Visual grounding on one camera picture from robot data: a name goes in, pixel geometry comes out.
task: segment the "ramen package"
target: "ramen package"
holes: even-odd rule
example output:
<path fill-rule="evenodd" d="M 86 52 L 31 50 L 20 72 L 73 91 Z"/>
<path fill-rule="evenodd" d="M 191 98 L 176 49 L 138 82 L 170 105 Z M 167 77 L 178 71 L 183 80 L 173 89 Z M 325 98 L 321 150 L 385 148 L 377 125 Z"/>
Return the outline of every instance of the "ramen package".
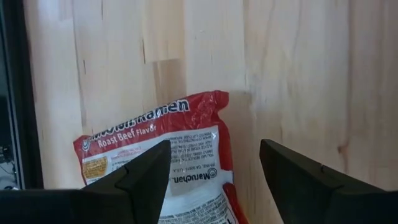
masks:
<path fill-rule="evenodd" d="M 208 91 L 162 105 L 73 144 L 90 184 L 163 140 L 172 147 L 160 224 L 246 224 L 233 185 L 228 128 L 218 116 L 229 95 Z"/>

